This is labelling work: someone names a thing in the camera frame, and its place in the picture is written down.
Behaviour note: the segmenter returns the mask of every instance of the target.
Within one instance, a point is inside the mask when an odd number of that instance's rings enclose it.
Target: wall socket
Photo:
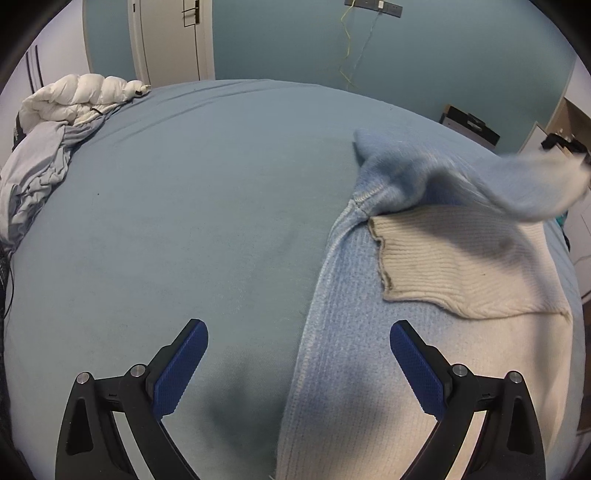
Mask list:
[[[345,0],[345,5],[349,7],[353,4],[353,0]],[[400,5],[391,4],[382,0],[355,0],[355,6],[359,8],[366,8],[375,12],[383,12],[386,15],[400,18],[402,16],[402,7]]]

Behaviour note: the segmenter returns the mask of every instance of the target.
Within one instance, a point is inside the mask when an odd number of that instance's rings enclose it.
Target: crumpled cloth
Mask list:
[[[77,126],[149,91],[150,85],[140,80],[70,74],[25,98],[18,117],[25,135],[43,121],[66,121]]]

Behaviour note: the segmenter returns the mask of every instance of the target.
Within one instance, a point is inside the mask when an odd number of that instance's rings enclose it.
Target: door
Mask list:
[[[139,78],[153,87],[215,78],[212,0],[129,1]]]

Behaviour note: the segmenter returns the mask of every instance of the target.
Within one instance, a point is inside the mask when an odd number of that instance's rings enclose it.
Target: white wall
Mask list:
[[[591,118],[591,75],[579,57],[564,96]]]
[[[69,73],[90,73],[82,27],[82,0],[72,0],[39,33],[37,45],[45,85]],[[0,94],[0,167],[12,151],[14,123],[21,102],[31,94],[23,57]]]

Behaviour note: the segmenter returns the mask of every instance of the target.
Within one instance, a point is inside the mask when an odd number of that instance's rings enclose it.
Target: white knit fabric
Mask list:
[[[429,206],[373,217],[369,228],[380,242],[385,300],[428,301],[466,319],[516,327],[532,321],[544,325],[543,336],[518,339],[522,352],[535,355],[495,355],[495,369],[496,375],[510,369],[524,374],[545,450],[551,449],[564,416],[572,315],[542,224],[468,207]],[[498,348],[494,331],[489,335]],[[494,355],[480,345],[482,355]]]
[[[96,73],[71,74],[45,85],[23,100],[18,115],[25,134],[43,121],[66,121],[75,126],[149,91],[150,85],[140,80],[126,82]]]

